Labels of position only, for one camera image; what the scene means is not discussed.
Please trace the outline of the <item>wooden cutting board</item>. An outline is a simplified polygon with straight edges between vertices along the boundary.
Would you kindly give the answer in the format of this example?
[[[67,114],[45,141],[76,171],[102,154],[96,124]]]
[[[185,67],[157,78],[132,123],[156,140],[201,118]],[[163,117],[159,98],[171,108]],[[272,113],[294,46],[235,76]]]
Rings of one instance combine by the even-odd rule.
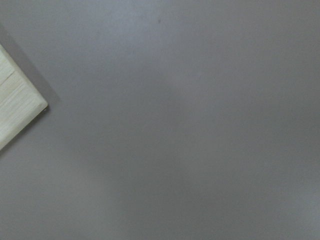
[[[0,48],[0,148],[3,149],[48,102],[8,52]]]

